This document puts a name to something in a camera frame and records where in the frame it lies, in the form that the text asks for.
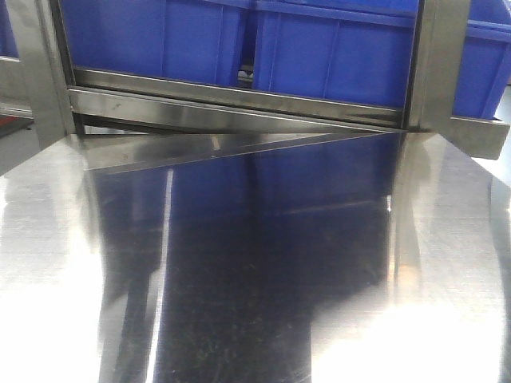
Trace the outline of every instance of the metal frame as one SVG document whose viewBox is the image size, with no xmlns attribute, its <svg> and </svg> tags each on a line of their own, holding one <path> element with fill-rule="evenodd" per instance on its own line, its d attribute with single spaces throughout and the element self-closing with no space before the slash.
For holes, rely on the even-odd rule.
<svg viewBox="0 0 511 383">
<path fill-rule="evenodd" d="M 82 133 L 82 116 L 150 132 L 436 131 L 487 158 L 509 130 L 452 116 L 470 0 L 420 1 L 404 110 L 74 69 L 59 0 L 7 5 L 21 61 L 0 57 L 0 113 L 33 115 L 42 147 Z"/>
</svg>

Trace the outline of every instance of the metal post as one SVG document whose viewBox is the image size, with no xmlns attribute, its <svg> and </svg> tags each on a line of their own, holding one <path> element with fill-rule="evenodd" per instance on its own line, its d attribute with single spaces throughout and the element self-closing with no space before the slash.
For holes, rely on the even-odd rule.
<svg viewBox="0 0 511 383">
<path fill-rule="evenodd" d="M 403 128 L 450 124 L 469 10 L 470 0 L 420 0 Z"/>
<path fill-rule="evenodd" d="M 60 7 L 58 0 L 6 0 L 6 3 L 39 144 L 46 148 L 76 132 L 67 94 L 73 70 L 59 22 Z"/>
</svg>

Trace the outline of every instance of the blue plastic crate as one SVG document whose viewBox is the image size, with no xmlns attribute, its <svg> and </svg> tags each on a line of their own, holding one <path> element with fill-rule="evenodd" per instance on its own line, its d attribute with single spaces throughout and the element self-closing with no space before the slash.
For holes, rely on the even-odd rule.
<svg viewBox="0 0 511 383">
<path fill-rule="evenodd" d="M 254 88 L 401 108 L 417 1 L 355 2 L 258 1 Z M 491 119 L 497 109 L 511 74 L 504 2 L 473 0 L 455 115 Z"/>
<path fill-rule="evenodd" d="M 5 0 L 0 0 L 0 56 L 18 56 Z"/>
<path fill-rule="evenodd" d="M 63 0 L 75 65 L 235 85 L 252 0 Z"/>
</svg>

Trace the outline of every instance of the stainless steel bar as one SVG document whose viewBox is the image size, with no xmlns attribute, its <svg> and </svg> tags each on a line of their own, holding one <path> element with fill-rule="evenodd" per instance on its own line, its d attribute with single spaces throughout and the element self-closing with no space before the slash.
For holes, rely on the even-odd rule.
<svg viewBox="0 0 511 383">
<path fill-rule="evenodd" d="M 0 103 L 3 105 L 30 104 L 22 64 L 17 58 L 0 57 Z"/>
<path fill-rule="evenodd" d="M 3 104 L 0 102 L 0 114 L 4 116 L 15 116 L 33 118 L 29 105 Z"/>
<path fill-rule="evenodd" d="M 76 85 L 76 77 L 74 76 L 73 61 L 71 59 L 71 52 L 65 35 L 64 20 L 61 11 L 61 0 L 50 0 L 51 15 L 53 25 L 55 27 L 55 43 L 60 53 L 62 68 L 65 76 L 65 83 L 67 85 Z M 73 114 L 73 121 L 75 132 L 80 135 L 85 134 L 84 122 L 79 114 Z"/>
<path fill-rule="evenodd" d="M 91 69 L 75 69 L 75 75 L 78 85 L 90 88 L 372 124 L 386 128 L 399 128 L 401 121 L 400 110 L 386 107 L 348 104 L 246 89 L 220 88 Z"/>
<path fill-rule="evenodd" d="M 70 87 L 73 111 L 185 132 L 401 132 L 319 118 L 178 101 L 100 89 Z"/>
<path fill-rule="evenodd" d="M 180 134 L 172 136 L 143 135 L 95 136 L 83 140 L 90 169 L 104 173 L 132 172 L 146 168 L 185 164 L 212 157 L 234 156 L 242 153 L 267 152 L 274 149 L 358 138 L 385 133 L 328 133 L 328 134 Z"/>
<path fill-rule="evenodd" d="M 470 0 L 421 0 L 402 127 L 435 130 L 453 114 Z"/>
<path fill-rule="evenodd" d="M 53 0 L 7 0 L 7 9 L 21 58 L 26 90 L 42 148 L 75 132 L 67 95 L 65 57 L 54 22 Z"/>
</svg>

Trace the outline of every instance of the stainless steel table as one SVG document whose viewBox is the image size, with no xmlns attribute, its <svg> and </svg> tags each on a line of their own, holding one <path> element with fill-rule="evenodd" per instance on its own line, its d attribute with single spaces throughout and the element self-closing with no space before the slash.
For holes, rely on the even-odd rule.
<svg viewBox="0 0 511 383">
<path fill-rule="evenodd" d="M 0 381 L 511 381 L 510 196 L 433 134 L 68 137 L 0 178 Z"/>
</svg>

